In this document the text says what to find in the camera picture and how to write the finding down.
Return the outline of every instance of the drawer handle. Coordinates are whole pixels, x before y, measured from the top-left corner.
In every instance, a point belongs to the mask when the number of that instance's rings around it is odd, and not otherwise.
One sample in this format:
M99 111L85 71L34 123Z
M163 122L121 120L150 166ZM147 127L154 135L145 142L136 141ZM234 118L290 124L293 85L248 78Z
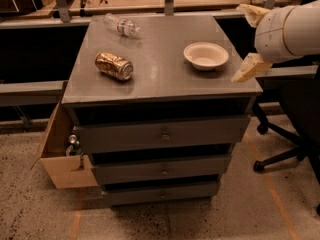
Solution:
M170 140L170 135L168 135L168 134L162 134L162 140L164 140L164 141Z

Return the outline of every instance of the gray tabletop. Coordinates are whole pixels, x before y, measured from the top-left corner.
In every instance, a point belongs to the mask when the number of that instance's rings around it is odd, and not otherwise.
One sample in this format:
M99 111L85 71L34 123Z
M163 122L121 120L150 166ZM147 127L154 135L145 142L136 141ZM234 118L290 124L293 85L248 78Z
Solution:
M62 103L86 106L101 103L166 101L204 97L255 96L262 92L255 79L232 83L242 59L212 16L141 16L132 18L142 28L135 40L110 32L103 18L93 19L83 40ZM183 56L186 46L211 42L224 47L228 62L216 71L195 69ZM95 66L99 52L109 52L133 63L129 81L120 82Z

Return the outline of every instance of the soda can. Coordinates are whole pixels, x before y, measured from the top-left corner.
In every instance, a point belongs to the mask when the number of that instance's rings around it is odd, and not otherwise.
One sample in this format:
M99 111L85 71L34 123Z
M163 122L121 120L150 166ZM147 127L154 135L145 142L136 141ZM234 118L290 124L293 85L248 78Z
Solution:
M95 64L101 72L121 81L129 80L133 73L130 61L107 52L98 53Z

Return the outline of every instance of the office chair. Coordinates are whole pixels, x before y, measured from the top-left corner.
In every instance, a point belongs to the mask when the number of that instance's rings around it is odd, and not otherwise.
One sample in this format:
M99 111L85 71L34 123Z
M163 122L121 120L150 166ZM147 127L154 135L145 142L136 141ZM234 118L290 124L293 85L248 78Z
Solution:
M308 157L315 176L320 183L320 66L315 79L295 80L281 86L278 98L281 108L288 116L298 135L293 134L268 121L258 102L253 105L252 112L257 116L260 125L257 130L265 134L268 128L290 140L297 146L282 154L256 161L255 172L262 172L265 166L296 157L302 161ZM320 204L317 207L320 216Z

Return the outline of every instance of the white bowl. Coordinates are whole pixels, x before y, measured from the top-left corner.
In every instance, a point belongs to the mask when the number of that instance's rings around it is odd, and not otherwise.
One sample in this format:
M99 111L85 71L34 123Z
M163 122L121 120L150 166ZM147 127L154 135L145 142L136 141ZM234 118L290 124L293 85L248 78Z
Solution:
M219 45L213 43L194 43L183 51L184 57L199 70L212 70L223 65L229 59L228 52Z

